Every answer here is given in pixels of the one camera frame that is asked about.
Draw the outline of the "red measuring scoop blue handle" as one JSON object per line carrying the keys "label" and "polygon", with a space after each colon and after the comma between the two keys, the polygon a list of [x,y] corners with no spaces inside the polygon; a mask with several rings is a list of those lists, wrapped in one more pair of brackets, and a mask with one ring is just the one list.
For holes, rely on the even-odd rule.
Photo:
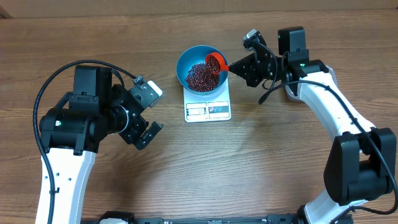
{"label": "red measuring scoop blue handle", "polygon": [[218,52],[212,52],[205,57],[206,67],[210,69],[213,74],[220,72],[228,72],[229,66],[225,58]]}

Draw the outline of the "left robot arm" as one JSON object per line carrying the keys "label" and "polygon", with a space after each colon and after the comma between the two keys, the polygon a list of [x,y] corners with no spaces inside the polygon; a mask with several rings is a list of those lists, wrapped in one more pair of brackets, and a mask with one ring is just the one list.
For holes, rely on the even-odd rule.
{"label": "left robot arm", "polygon": [[[43,117],[42,95],[50,82],[73,67],[73,90],[66,92]],[[163,91],[152,81],[99,60],[79,60],[54,72],[39,90],[33,128],[42,160],[42,184],[36,223],[80,223],[90,172],[100,142],[118,134],[126,144],[144,149],[162,129],[142,112]]]}

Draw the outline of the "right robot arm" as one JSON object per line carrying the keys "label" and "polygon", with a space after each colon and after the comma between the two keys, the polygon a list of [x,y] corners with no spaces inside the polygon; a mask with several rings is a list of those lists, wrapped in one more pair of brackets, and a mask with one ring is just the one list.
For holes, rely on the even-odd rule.
{"label": "right robot arm", "polygon": [[286,215],[287,223],[351,223],[352,213],[366,210],[368,201],[397,193],[396,135],[357,112],[337,87],[331,68],[310,58],[303,27],[278,31],[277,54],[257,30],[244,36],[243,45],[250,54],[232,63],[230,72],[251,87],[270,81],[267,93],[284,88],[315,113],[332,141],[323,192],[295,215]]}

